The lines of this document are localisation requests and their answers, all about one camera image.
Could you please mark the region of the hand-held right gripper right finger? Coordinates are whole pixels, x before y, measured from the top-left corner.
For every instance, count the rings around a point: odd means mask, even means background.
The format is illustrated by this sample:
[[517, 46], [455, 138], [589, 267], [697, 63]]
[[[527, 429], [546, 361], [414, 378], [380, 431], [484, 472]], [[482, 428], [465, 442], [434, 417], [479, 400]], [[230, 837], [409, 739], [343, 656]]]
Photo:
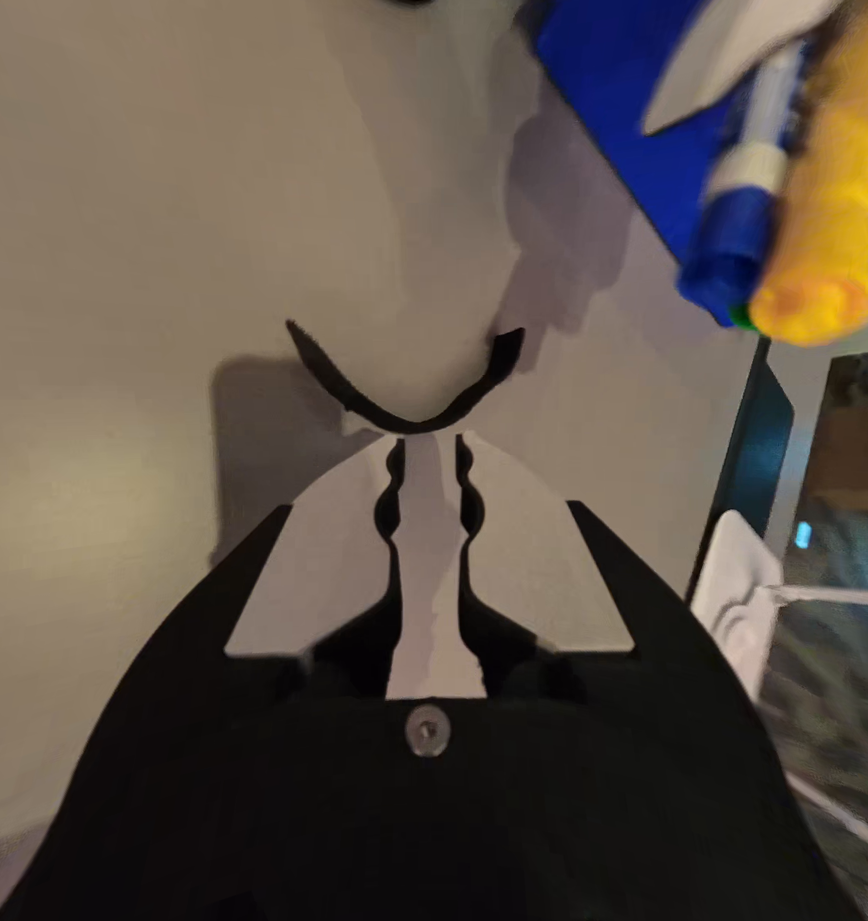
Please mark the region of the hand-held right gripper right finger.
[[474, 432], [454, 440], [463, 541], [457, 614], [486, 697], [516, 673], [629, 655], [630, 633], [568, 504]]

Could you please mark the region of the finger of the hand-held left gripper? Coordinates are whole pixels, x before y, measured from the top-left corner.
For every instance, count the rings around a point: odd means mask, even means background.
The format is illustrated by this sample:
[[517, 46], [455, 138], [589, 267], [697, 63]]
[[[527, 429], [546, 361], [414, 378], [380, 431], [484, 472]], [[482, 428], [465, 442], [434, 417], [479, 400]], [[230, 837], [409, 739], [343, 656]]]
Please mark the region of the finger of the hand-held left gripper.
[[661, 69], [647, 103], [650, 136], [720, 101], [763, 58], [820, 26], [839, 1], [710, 1]]

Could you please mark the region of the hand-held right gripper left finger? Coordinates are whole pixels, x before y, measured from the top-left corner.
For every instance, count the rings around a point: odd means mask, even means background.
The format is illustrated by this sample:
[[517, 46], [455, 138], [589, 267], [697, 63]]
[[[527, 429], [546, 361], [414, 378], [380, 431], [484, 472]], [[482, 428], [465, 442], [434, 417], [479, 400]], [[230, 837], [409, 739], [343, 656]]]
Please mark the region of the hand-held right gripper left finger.
[[384, 698], [402, 634], [394, 534], [405, 441], [385, 436], [340, 462], [293, 502], [224, 652], [288, 658], [346, 674]]

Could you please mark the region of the blue dry erase marker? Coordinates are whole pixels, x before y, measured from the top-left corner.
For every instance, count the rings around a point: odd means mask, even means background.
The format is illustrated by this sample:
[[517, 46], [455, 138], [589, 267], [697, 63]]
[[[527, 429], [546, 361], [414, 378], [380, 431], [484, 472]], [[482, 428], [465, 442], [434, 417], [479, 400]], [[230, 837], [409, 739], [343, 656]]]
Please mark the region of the blue dry erase marker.
[[757, 288], [801, 133], [813, 34], [764, 58], [729, 97], [700, 213], [678, 276], [681, 296], [731, 328]]

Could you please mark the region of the yellow highlighter marker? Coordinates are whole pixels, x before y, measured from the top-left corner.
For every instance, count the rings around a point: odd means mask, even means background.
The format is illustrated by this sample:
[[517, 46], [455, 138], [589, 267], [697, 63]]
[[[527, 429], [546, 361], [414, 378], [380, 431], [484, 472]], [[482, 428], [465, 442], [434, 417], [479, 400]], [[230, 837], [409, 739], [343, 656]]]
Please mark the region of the yellow highlighter marker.
[[763, 336], [830, 344], [868, 325], [868, 2], [851, 2], [809, 81], [813, 104], [748, 314]]

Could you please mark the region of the large blue plastic bin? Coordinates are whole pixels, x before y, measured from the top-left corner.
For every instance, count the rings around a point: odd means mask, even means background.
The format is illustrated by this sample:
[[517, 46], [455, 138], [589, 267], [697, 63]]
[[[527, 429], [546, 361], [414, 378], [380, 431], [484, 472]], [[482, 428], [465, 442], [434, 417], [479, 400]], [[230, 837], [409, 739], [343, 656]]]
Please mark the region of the large blue plastic bin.
[[714, 106], [642, 132], [660, 71], [702, 2], [550, 2], [535, 52], [546, 75], [675, 259], [688, 257], [704, 185], [744, 75]]

